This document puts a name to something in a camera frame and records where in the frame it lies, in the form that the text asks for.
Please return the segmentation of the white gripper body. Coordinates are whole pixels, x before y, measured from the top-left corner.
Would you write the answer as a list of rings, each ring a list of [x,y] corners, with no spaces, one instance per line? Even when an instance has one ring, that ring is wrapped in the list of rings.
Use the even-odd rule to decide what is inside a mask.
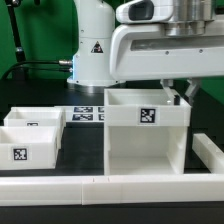
[[[110,73],[116,80],[224,75],[224,23],[199,36],[167,37],[162,24],[120,25],[113,33]]]

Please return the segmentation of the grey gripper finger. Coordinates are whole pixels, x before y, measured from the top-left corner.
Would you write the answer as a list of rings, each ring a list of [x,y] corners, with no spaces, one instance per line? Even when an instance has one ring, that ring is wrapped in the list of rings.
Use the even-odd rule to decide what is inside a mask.
[[[161,79],[160,84],[163,87],[163,90],[166,92],[168,96],[168,104],[179,104],[180,103],[180,96],[178,93],[176,93],[172,87],[174,84],[174,81],[172,79]]]
[[[189,86],[185,92],[185,97],[188,103],[192,104],[194,96],[201,87],[201,80],[199,78],[190,78],[187,80],[187,82],[189,83]]]

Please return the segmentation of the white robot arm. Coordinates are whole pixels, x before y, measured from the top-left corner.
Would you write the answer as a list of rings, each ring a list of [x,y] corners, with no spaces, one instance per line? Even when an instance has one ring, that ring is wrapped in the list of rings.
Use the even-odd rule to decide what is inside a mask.
[[[224,76],[224,7],[215,0],[73,0],[79,45],[67,82],[89,91],[126,81]]]

